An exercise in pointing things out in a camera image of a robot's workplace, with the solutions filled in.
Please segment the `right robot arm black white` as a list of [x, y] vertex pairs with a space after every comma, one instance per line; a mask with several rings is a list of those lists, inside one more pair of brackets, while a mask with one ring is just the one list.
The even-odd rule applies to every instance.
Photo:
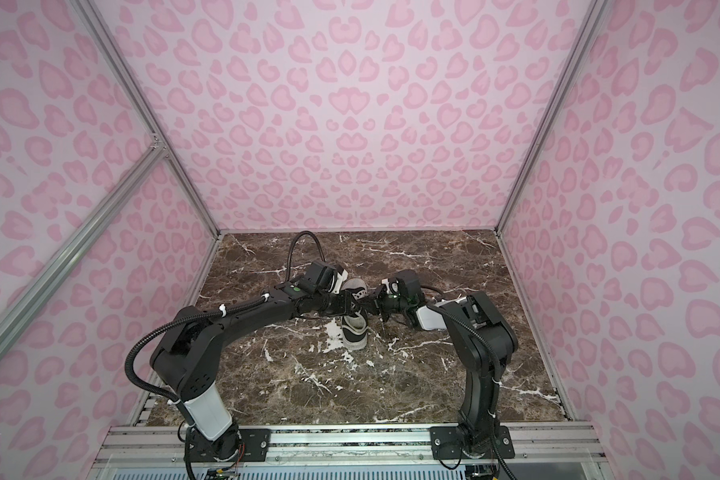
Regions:
[[464, 399], [458, 414], [457, 441], [471, 457], [493, 450], [498, 439], [498, 398], [502, 376], [519, 342], [511, 325], [484, 292], [435, 301], [376, 289], [359, 302], [363, 312], [387, 320], [405, 318], [413, 329], [443, 330], [466, 371]]

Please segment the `black white canvas sneaker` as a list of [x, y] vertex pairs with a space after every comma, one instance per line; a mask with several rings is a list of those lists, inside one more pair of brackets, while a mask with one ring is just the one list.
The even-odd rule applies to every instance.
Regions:
[[[360, 278], [352, 278], [347, 280], [341, 287], [341, 293], [351, 293], [360, 305], [367, 294], [368, 289], [366, 283]], [[341, 333], [344, 347], [349, 351], [362, 350], [367, 345], [367, 319], [362, 313], [360, 305], [360, 313], [354, 317], [341, 317]]]

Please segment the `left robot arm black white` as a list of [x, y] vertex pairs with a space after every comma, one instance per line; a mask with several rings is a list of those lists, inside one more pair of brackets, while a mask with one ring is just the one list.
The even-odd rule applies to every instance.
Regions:
[[216, 386], [224, 348], [256, 330], [305, 313], [352, 316], [368, 293], [364, 281], [348, 280], [334, 293], [294, 283], [270, 288], [230, 308], [181, 309], [174, 320], [145, 335], [126, 355], [124, 372], [138, 388], [175, 405], [187, 423], [184, 459], [239, 460], [239, 427]]

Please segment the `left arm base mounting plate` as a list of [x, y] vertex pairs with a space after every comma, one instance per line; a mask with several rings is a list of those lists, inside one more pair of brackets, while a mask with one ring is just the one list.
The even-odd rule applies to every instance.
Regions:
[[264, 462], [272, 431], [264, 428], [242, 428], [233, 425], [216, 440], [208, 440], [193, 429], [186, 441], [184, 459], [189, 462]]

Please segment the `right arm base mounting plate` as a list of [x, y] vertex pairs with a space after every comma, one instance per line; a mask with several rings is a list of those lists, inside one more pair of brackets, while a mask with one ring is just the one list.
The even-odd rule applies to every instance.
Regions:
[[514, 459], [516, 452], [510, 431], [500, 425], [493, 429], [492, 437], [475, 446], [468, 442], [460, 426], [433, 426], [428, 428], [432, 457], [435, 460], [504, 460]]

